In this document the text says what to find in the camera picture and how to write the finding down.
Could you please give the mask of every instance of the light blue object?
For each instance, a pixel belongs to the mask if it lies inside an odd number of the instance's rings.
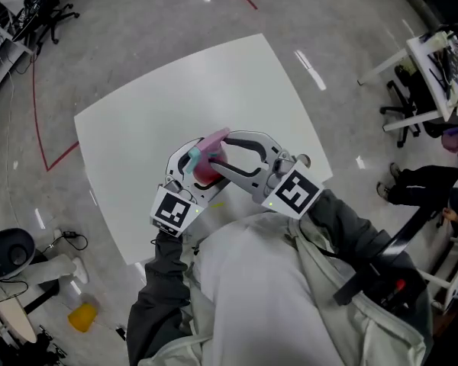
[[[202,152],[196,146],[189,150],[189,157],[192,160],[190,160],[189,166],[186,168],[186,173],[191,174],[193,172],[198,162],[200,161],[201,156]]]

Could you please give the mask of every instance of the concrete floor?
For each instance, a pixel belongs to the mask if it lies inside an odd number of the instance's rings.
[[[278,56],[321,139],[334,173],[327,186],[377,228],[393,234],[414,212],[393,207],[375,193],[390,162],[410,168],[456,164],[454,155],[424,133],[397,149],[396,134],[382,131],[384,117],[378,112],[391,102],[385,79],[363,87],[356,83],[412,33],[425,30],[405,0],[252,0],[257,10],[246,0],[68,1],[81,17],[61,24],[60,43],[47,41],[35,63],[38,126],[48,164],[77,140],[73,116],[97,99],[176,59],[258,33]],[[325,91],[295,50],[308,57]],[[18,69],[26,65],[27,57]],[[79,148],[46,172],[34,126],[32,69],[11,77],[11,108],[10,81],[0,88],[0,230],[19,226],[40,246],[52,241],[56,227],[89,239],[83,252],[60,242],[50,254],[82,256],[90,283],[76,282],[79,296],[72,278],[63,278],[60,295],[34,311],[31,321],[46,326],[68,352],[65,364],[127,364],[126,346],[114,329],[127,325],[144,279],[136,265],[126,266],[109,234],[90,194]],[[418,266],[429,267],[443,240],[444,229],[436,234],[432,224],[414,239],[409,252]],[[100,305],[86,334],[74,331],[66,318],[82,297],[94,297]]]

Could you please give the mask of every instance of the gray jacket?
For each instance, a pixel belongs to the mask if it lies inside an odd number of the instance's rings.
[[[376,253],[389,241],[389,235],[377,232],[368,220],[359,218],[330,191],[320,196],[303,222],[287,219],[285,224],[301,256],[323,321],[344,363],[359,364],[364,360],[367,364],[379,364],[379,357],[388,355],[395,357],[389,364],[420,364],[432,343],[427,292],[401,316],[392,316],[362,294],[349,306],[330,307],[329,297],[339,286],[336,281],[343,279],[338,278],[328,259],[314,247],[319,244],[326,248],[326,243],[331,244],[338,256],[354,256],[359,261]],[[327,241],[319,240],[322,234]],[[165,233],[158,235],[156,257],[146,264],[147,286],[139,293],[129,316],[127,349],[131,366],[141,360],[144,361],[140,364],[199,364],[202,344],[211,338],[213,305],[193,283],[190,290],[183,283],[187,265],[181,263],[181,254],[181,240]],[[403,265],[414,267],[406,254],[401,258]],[[181,308],[190,301],[195,323],[187,330],[181,328],[186,326],[182,324]],[[343,321],[350,317],[355,320]]]

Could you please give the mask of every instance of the yellow object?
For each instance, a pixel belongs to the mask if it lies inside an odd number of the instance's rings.
[[[84,303],[68,315],[68,320],[74,328],[80,332],[86,332],[96,317],[97,310],[89,303]]]

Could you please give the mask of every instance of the white shoe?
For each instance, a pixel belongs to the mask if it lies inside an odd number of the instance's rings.
[[[85,265],[83,264],[83,260],[81,258],[74,258],[72,262],[76,266],[75,272],[73,275],[79,279],[80,282],[83,284],[88,284],[89,282],[89,273],[86,272]]]

